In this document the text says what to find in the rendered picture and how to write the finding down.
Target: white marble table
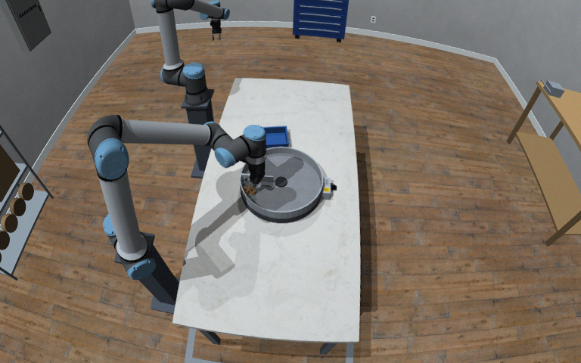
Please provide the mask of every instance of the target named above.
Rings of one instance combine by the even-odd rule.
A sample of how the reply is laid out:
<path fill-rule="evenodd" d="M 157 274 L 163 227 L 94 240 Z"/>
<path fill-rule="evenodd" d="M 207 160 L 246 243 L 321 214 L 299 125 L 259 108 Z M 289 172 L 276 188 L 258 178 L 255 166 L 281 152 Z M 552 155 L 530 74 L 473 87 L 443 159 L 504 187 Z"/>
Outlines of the white marble table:
<path fill-rule="evenodd" d="M 311 156 L 337 190 L 304 219 L 266 222 L 241 200 L 244 164 L 225 169 L 211 154 L 172 322 L 243 337 L 351 343 L 352 361 L 360 234 L 349 86 L 236 79 L 220 125 L 234 138 L 252 124 L 287 126 L 291 147 Z"/>

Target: wooden floor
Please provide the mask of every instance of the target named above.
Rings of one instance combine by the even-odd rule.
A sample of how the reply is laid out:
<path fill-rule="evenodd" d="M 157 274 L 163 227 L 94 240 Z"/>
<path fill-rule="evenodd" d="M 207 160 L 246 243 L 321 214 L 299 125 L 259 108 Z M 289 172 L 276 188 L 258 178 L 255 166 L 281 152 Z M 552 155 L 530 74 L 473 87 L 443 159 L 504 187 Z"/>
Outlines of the wooden floor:
<path fill-rule="evenodd" d="M 216 90 L 216 120 L 236 77 L 350 85 L 362 218 L 355 362 L 581 362 L 581 237 L 543 243 L 551 218 L 519 144 L 505 141 L 522 108 L 493 64 L 365 36 L 223 32 L 221 42 L 210 28 L 178 32 L 183 60 L 202 63 Z M 113 263 L 86 146 L 106 115 L 187 122 L 183 90 L 160 81 L 162 65 L 159 34 L 137 35 L 43 164 L 55 199 L 19 280 L 0 275 L 0 362 L 184 361 L 188 330 L 152 311 L 149 292 Z M 522 131 L 535 132 L 528 121 Z M 140 228 L 178 275 L 200 187 L 194 149 L 128 147 Z M 317 343 L 220 337 L 213 346 L 198 334 L 194 356 L 344 362 L 344 345 L 325 358 Z"/>

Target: round gray tray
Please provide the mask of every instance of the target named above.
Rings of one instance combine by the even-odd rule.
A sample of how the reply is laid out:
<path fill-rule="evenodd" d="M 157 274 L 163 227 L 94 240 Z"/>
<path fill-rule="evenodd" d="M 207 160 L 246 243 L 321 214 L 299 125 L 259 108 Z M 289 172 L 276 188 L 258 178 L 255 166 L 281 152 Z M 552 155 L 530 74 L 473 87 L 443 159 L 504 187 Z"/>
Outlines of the round gray tray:
<path fill-rule="evenodd" d="M 294 222 L 309 215 L 322 199 L 324 175 L 311 157 L 291 147 L 271 147 L 266 151 L 265 177 L 255 195 L 244 191 L 248 165 L 241 172 L 241 198 L 256 216 L 269 222 Z M 279 177 L 287 179 L 277 186 Z"/>

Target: blue tool cabinet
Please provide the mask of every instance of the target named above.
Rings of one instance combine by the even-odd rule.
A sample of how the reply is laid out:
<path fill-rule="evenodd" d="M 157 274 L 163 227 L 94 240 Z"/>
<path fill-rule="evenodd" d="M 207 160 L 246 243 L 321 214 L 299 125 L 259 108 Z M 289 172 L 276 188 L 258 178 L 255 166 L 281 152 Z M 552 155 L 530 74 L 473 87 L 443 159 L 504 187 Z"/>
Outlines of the blue tool cabinet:
<path fill-rule="evenodd" d="M 341 42 L 346 33 L 349 0 L 295 0 L 293 34 L 322 36 Z"/>

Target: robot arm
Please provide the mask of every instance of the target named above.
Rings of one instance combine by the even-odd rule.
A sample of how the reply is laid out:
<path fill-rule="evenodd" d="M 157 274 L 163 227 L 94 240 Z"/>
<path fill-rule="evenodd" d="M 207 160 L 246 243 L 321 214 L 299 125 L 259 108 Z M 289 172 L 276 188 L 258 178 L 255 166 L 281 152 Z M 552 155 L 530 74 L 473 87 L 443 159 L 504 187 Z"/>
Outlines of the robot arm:
<path fill-rule="evenodd" d="M 219 7 L 219 2 L 208 4 L 201 0 L 152 0 L 152 7 L 157 11 L 163 57 L 166 61 L 161 69 L 161 81 L 169 85 L 185 87 L 185 100 L 188 104 L 202 104 L 210 98 L 210 91 L 206 87 L 204 66 L 199 63 L 184 66 L 184 61 L 179 57 L 173 9 L 193 10 L 202 13 L 207 18 L 210 17 L 211 24 L 214 22 L 213 33 L 221 33 L 219 21 L 228 19 L 230 10 Z"/>
<path fill-rule="evenodd" d="M 124 143 L 208 145 L 225 168 L 239 161 L 248 164 L 254 184 L 261 181 L 265 172 L 266 132 L 261 126 L 248 126 L 242 136 L 233 139 L 215 122 L 159 123 L 125 120 L 118 115 L 99 119 L 90 128 L 88 146 L 117 236 L 115 248 L 127 261 L 143 257 L 148 243 L 139 231 L 132 202 L 126 172 L 129 156 Z"/>

